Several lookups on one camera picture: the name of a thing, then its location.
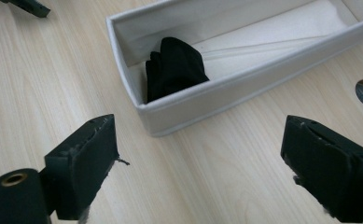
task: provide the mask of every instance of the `wood grain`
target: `wood grain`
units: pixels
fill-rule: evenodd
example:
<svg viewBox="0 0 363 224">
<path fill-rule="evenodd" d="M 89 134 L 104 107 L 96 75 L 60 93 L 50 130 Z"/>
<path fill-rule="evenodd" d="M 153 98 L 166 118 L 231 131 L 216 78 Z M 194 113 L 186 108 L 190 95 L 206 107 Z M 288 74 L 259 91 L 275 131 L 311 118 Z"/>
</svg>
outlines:
<svg viewBox="0 0 363 224">
<path fill-rule="evenodd" d="M 363 44 L 224 113 L 149 137 L 122 86 L 105 17 L 153 1 L 42 0 L 37 19 L 0 3 L 0 175 L 41 170 L 88 119 L 113 113 L 117 163 L 89 223 L 339 223 L 280 157 L 286 115 L 363 146 Z M 53 223 L 75 223 L 56 220 Z"/>
</svg>

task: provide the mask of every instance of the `storage box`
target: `storage box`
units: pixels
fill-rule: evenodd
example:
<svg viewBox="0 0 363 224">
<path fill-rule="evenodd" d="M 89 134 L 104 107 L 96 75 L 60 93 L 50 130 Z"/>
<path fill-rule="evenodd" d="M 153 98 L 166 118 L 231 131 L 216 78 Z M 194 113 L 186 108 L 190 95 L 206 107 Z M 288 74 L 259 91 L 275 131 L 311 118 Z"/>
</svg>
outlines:
<svg viewBox="0 0 363 224">
<path fill-rule="evenodd" d="M 161 136 L 248 100 L 363 40 L 363 0 L 174 0 L 107 18 L 119 72 Z M 147 104 L 145 61 L 166 36 L 198 50 L 210 81 Z"/>
</svg>

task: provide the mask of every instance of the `black garment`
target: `black garment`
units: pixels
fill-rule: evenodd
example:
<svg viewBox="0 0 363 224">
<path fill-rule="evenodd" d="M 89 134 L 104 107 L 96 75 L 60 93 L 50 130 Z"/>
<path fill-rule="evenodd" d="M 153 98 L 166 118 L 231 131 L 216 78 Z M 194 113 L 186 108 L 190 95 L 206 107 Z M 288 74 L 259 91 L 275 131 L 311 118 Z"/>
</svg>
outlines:
<svg viewBox="0 0 363 224">
<path fill-rule="evenodd" d="M 148 102 L 208 81 L 202 55 L 174 37 L 161 41 L 161 53 L 151 52 L 146 62 Z"/>
</svg>

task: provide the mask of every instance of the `light wood surface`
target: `light wood surface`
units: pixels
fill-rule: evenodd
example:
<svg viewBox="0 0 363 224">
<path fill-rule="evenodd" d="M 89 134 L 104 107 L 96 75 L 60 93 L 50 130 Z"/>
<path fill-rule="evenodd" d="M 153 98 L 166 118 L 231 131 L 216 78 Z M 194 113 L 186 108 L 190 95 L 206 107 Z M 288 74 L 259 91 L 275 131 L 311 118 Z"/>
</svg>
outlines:
<svg viewBox="0 0 363 224">
<path fill-rule="evenodd" d="M 0 175 L 41 170 L 85 121 L 114 114 L 121 157 L 88 223 L 339 223 L 280 157 L 286 115 L 363 146 L 363 44 L 162 138 L 147 135 L 119 78 L 105 17 L 152 1 L 42 0 L 47 19 L 0 2 Z M 58 221 L 53 223 L 76 223 Z"/>
</svg>

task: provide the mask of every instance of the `folded black fabric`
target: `folded black fabric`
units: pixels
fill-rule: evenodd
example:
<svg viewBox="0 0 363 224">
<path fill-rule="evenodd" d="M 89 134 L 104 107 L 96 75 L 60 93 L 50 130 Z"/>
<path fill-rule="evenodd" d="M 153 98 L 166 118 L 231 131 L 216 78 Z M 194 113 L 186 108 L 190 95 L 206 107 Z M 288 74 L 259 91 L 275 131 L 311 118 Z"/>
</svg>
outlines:
<svg viewBox="0 0 363 224">
<path fill-rule="evenodd" d="M 161 53 L 151 52 L 150 59 L 146 62 L 148 102 L 209 80 L 199 51 L 177 38 L 163 38 Z"/>
</svg>

